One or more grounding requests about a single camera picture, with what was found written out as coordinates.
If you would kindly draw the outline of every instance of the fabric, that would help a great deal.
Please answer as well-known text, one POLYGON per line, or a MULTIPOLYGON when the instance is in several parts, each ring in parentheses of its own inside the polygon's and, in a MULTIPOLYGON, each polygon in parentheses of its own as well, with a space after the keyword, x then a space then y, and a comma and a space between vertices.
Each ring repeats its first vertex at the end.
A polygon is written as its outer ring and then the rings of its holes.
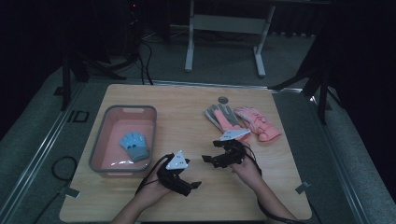
POLYGON ((274 140, 280 135, 280 132, 274 125, 267 121, 265 116, 256 108, 249 106, 237 107, 235 115, 243 119, 245 125, 253 132, 259 135, 259 141, 268 142, 274 140))
MULTIPOLYGON (((215 124, 223 133, 228 130, 244 129, 239 124, 238 118, 233 113, 233 110, 228 105, 212 105, 205 111, 206 117, 215 124)), ((250 133, 247 133, 236 140, 248 141, 250 133)))

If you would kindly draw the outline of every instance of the white metal frame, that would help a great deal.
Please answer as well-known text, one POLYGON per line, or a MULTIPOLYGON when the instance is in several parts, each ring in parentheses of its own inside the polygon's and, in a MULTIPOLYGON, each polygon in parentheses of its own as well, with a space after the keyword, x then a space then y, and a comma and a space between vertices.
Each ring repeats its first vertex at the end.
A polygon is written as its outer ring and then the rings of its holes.
POLYGON ((262 62, 262 47, 265 42, 265 37, 267 37, 275 8, 275 6, 270 7, 270 11, 266 19, 211 16, 194 14, 194 0, 190 0, 189 45, 187 47, 186 65, 184 68, 185 71, 192 71, 192 61, 194 54, 194 30, 210 30, 260 35, 260 43, 258 46, 253 48, 253 53, 256 60, 258 75, 260 77, 265 77, 265 69, 262 62))

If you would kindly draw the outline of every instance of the pink plastic tray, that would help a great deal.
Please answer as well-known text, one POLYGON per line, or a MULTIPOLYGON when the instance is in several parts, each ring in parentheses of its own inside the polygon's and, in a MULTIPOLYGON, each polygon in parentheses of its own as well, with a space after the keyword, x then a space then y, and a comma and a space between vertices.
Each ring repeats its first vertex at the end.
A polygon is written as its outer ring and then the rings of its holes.
POLYGON ((103 177, 141 177, 149 167, 157 111, 150 105, 113 105, 107 109, 100 131, 93 145, 90 166, 103 177), (132 162, 120 139, 130 132, 146 138, 148 158, 132 162))

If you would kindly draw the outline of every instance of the tabletop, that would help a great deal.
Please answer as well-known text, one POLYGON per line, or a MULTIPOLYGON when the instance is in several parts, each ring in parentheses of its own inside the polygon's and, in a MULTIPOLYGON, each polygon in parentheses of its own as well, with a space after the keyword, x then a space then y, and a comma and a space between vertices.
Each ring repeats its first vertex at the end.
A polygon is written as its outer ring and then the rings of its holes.
POLYGON ((98 111, 70 188, 80 191, 78 198, 66 197, 60 218, 65 222, 110 221, 134 196, 142 178, 104 178, 89 166, 89 157, 106 110, 112 105, 152 105, 157 110, 157 130, 150 167, 160 157, 183 150, 190 166, 180 177, 187 182, 202 181, 187 197, 172 192, 144 211, 139 221, 226 221, 264 220, 251 191, 236 174, 214 168, 202 155, 217 156, 222 148, 212 142, 221 131, 204 111, 229 99, 231 108, 253 106, 282 133, 264 143, 253 134, 249 140, 262 176, 280 201, 299 219, 309 219, 306 195, 295 190, 301 179, 290 151, 288 138, 277 113, 272 93, 264 89, 229 87, 181 87, 110 85, 98 111))

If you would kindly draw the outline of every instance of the cable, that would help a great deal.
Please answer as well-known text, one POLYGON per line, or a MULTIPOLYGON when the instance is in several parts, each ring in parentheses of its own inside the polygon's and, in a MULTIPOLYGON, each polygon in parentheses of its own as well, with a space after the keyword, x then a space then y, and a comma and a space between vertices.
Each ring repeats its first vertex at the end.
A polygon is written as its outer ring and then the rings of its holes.
POLYGON ((151 47, 148 44, 146 44, 144 42, 142 42, 142 45, 146 46, 148 48, 148 50, 149 50, 148 61, 147 61, 146 65, 144 65, 143 59, 142 59, 142 55, 139 53, 138 54, 138 59, 139 59, 139 62, 141 64, 141 67, 139 67, 137 64, 136 65, 140 68, 142 84, 145 85, 144 75, 146 74, 146 76, 148 77, 149 84, 152 86, 152 85, 154 85, 154 83, 152 82, 151 77, 149 76, 149 62, 151 60, 152 49, 151 49, 151 47))
MULTIPOLYGON (((77 170, 77 166, 78 166, 78 163, 77 163, 76 159, 74 159, 73 157, 70 157, 70 156, 61 157, 55 163, 52 164, 52 166, 51 166, 52 175, 55 178, 59 179, 59 180, 66 181, 66 183, 64 183, 64 185, 62 186, 62 189, 66 188, 67 185, 72 181, 74 173, 77 170), (73 162, 73 165, 74 165, 73 166, 73 173, 69 177, 61 177, 58 174, 56 174, 55 167, 60 161, 63 161, 63 160, 66 160, 66 159, 69 159, 69 160, 71 160, 73 162)), ((50 205, 59 197, 59 195, 61 195, 61 191, 60 190, 49 200, 49 202, 47 202, 46 206, 44 206, 44 208, 41 210, 40 214, 38 214, 38 216, 37 216, 37 218, 35 219, 35 222, 34 222, 35 224, 44 215, 44 213, 47 211, 47 209, 50 207, 50 205)))
MULTIPOLYGON (((259 171, 260 175, 262 175, 262 169, 260 168, 259 164, 256 162, 256 157, 254 156, 253 151, 252 151, 251 148, 248 147, 248 146, 245 146, 245 148, 247 148, 247 149, 250 150, 250 152, 252 153, 253 157, 250 156, 250 155, 248 155, 247 153, 246 153, 245 155, 246 155, 251 161, 253 161, 253 163, 256 165, 256 168, 257 168, 257 170, 259 171)), ((280 222, 283 222, 283 223, 288 223, 288 224, 304 224, 304 222, 301 222, 301 221, 298 221, 298 220, 291 220, 291 219, 284 218, 284 217, 278 217, 278 216, 276 216, 276 215, 274 215, 274 214, 268 212, 268 211, 262 206, 262 204, 260 203, 259 199, 257 199, 257 203, 258 203, 258 205, 259 205, 260 210, 262 210, 262 212, 263 212, 267 217, 270 217, 270 218, 273 219, 273 220, 280 221, 280 222)))
POLYGON ((151 176, 151 174, 152 174, 152 172, 155 170, 155 168, 158 166, 158 164, 160 164, 160 162, 163 161, 164 159, 170 158, 171 156, 172 156, 172 154, 164 155, 164 156, 162 156, 162 157, 155 163, 155 165, 152 167, 152 169, 148 172, 148 175, 146 175, 146 177, 143 178, 142 182, 140 182, 140 185, 139 185, 139 187, 137 187, 136 193, 135 193, 134 195, 136 195, 136 194, 137 194, 143 187, 145 187, 147 184, 151 184, 151 183, 153 183, 153 182, 155 182, 155 181, 160 180, 160 179, 156 179, 156 180, 154 180, 154 181, 145 183, 146 180, 149 178, 149 176, 151 176))
POLYGON ((195 32, 194 37, 203 39, 206 42, 220 42, 220 41, 243 41, 247 38, 249 38, 251 35, 250 34, 235 34, 234 37, 225 37, 221 35, 221 32, 215 32, 215 31, 200 31, 200 32, 195 32))
POLYGON ((312 205, 312 203, 309 202, 309 200, 308 200, 308 204, 309 204, 309 206, 311 207, 312 211, 314 211, 315 216, 318 218, 319 224, 322 224, 322 221, 321 221, 321 219, 320 219, 320 216, 319 216, 317 210, 315 209, 314 205, 312 205))

